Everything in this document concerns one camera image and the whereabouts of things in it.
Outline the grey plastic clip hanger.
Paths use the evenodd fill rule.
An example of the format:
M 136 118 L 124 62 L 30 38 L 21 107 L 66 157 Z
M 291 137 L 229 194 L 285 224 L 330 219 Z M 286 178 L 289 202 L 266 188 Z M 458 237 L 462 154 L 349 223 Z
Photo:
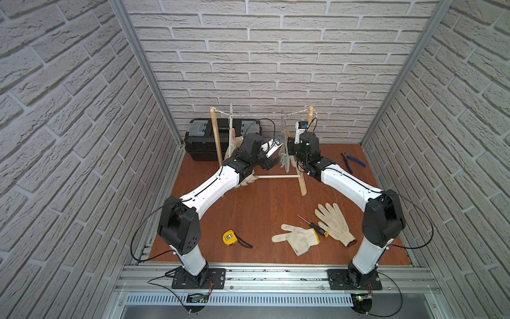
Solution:
M 286 116 L 283 114 L 281 114 L 281 116 L 280 116 L 280 127 L 281 127 L 280 138 L 283 141 L 283 145 L 280 148 L 280 153 L 282 156 L 283 154 L 288 154 L 288 147 L 287 147 L 288 134 L 287 134 L 287 130 L 286 130 Z

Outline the wooden drying rack frame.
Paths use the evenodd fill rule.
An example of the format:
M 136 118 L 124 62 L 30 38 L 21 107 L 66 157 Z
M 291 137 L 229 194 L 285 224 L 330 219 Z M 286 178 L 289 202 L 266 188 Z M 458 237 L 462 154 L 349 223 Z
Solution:
M 214 139 L 215 139 L 216 154 L 218 157 L 219 166 L 221 167 L 223 165 L 224 156 L 222 155 L 221 146 L 220 146 L 219 125 L 218 125 L 216 115 L 218 113 L 224 114 L 224 115 L 227 115 L 227 118 L 228 118 L 229 113 L 223 112 L 222 110 L 219 110 L 215 107 L 211 107 L 210 113 L 211 113 L 212 131 L 213 131 L 213 135 L 214 135 Z M 287 113 L 287 114 L 282 113 L 282 114 L 286 116 L 286 120 L 295 114 L 307 114 L 307 116 L 308 116 L 307 121 L 308 121 L 309 125 L 311 124 L 312 120 L 314 119 L 313 116 L 317 116 L 317 112 L 314 110 L 313 106 L 308 106 L 306 109 L 300 110 L 297 112 L 291 112 L 291 113 Z M 242 118 L 242 117 L 252 118 L 253 117 L 254 118 L 255 115 L 249 115 L 249 114 L 235 115 L 233 112 L 233 119 L 234 119 L 234 117 L 237 117 L 237 118 Z M 288 134 L 288 140 L 293 140 L 290 137 L 290 133 L 288 133 L 288 131 L 287 131 L 287 134 Z M 305 195 L 307 195 L 308 190 L 307 190 L 307 187 L 305 184 L 304 174 L 298 169 L 297 159 L 296 159 L 296 163 L 297 163 L 297 167 L 293 167 L 292 164 L 290 163 L 290 170 L 287 173 L 287 175 L 260 175 L 259 178 L 260 179 L 263 179 L 263 178 L 296 178 L 298 181 L 299 187 L 300 187 L 301 196 L 304 197 Z

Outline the white plastic clip hanger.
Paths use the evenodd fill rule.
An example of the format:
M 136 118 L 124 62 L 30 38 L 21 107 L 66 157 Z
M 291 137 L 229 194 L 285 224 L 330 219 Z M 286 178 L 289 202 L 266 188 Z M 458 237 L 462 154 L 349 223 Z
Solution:
M 233 127 L 233 108 L 232 104 L 230 104 L 230 112 L 228 114 L 228 148 L 225 153 L 225 159 L 232 156 L 233 148 L 234 148 L 234 139 L 235 139 L 235 129 Z

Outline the white glove yellow cuff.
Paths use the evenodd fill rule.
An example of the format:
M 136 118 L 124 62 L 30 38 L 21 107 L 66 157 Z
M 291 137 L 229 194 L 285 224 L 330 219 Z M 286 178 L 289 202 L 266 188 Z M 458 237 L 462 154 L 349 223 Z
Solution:
M 274 235 L 272 242 L 288 242 L 297 256 L 307 253 L 310 247 L 320 244 L 320 239 L 314 229 L 304 229 L 302 227 L 282 224 L 281 230 L 285 231 L 285 233 Z
M 295 156 L 290 156 L 289 159 L 290 159 L 290 163 L 292 164 L 292 166 L 297 167 Z

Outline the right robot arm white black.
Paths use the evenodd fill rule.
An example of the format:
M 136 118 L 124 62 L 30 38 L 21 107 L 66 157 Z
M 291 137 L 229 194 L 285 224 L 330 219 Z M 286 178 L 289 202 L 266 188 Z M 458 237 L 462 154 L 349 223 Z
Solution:
M 337 190 L 364 212 L 363 240 L 345 277 L 351 286 L 360 287 L 377 274 L 383 253 L 406 226 L 399 195 L 370 186 L 323 157 L 319 139 L 311 131 L 297 129 L 288 147 L 306 174 Z

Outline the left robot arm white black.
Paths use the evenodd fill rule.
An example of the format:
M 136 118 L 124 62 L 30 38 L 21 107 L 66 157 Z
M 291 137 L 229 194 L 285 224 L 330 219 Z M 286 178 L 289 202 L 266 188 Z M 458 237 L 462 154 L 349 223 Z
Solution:
M 264 141 L 258 134 L 247 134 L 241 146 L 207 181 L 180 198 L 167 198 L 163 204 L 158 235 L 178 256 L 185 274 L 197 285 L 207 280 L 209 264 L 201 254 L 200 220 L 225 193 L 239 186 L 256 166 L 270 170 L 280 163 L 283 138 Z

